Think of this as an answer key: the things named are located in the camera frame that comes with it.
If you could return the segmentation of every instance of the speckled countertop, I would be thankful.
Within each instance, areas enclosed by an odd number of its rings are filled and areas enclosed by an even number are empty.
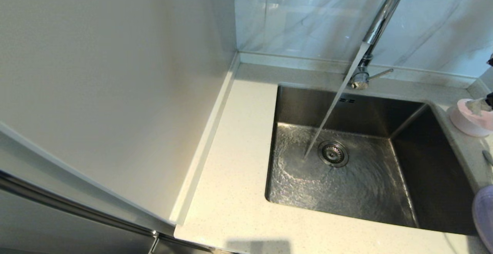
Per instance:
[[[335,91],[343,75],[241,64],[183,225],[176,238],[252,254],[486,253],[477,237],[353,219],[268,202],[264,196],[278,84]],[[466,89],[388,79],[347,91],[431,103],[476,191],[493,183],[481,151],[493,137],[471,138],[447,111]]]

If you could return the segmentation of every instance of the water stream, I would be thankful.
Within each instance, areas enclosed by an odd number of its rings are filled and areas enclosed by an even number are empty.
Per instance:
[[[325,123],[327,122],[327,119],[329,119],[330,114],[332,113],[332,110],[335,108],[337,102],[339,101],[340,95],[345,89],[345,86],[347,85],[347,82],[349,82],[350,78],[352,77],[352,74],[354,73],[354,70],[356,70],[356,67],[359,64],[359,61],[363,58],[366,50],[368,50],[368,47],[370,47],[370,44],[363,42],[361,46],[359,47],[359,51],[356,54],[356,57],[354,58],[351,67],[349,67],[349,71],[347,72],[342,85],[340,86],[339,90],[337,91],[337,94],[334,98],[334,101],[332,101],[332,104],[329,107],[329,110],[327,110],[327,113],[325,114],[324,120],[322,120],[322,124],[320,124],[319,129],[315,133],[315,136],[312,139],[312,142],[310,142],[310,146],[308,147],[307,152],[305,153],[305,156],[303,157],[303,160],[308,157],[308,154],[313,148],[313,145],[315,144],[315,141],[317,140],[318,136],[320,135],[320,132],[322,131],[322,128],[324,127]]]

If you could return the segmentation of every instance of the stainless steel sink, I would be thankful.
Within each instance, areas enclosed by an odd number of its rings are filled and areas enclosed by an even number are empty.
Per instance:
[[[266,185],[270,202],[387,224],[475,234],[473,192],[431,108],[279,86]]]

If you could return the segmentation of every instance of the refrigerator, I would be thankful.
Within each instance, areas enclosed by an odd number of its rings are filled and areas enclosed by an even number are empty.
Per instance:
[[[0,170],[0,254],[205,254]]]

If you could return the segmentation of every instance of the sink drain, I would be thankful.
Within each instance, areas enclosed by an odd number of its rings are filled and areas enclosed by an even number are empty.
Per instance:
[[[320,159],[333,167],[343,167],[347,164],[349,156],[344,146],[337,141],[324,141],[319,145]]]

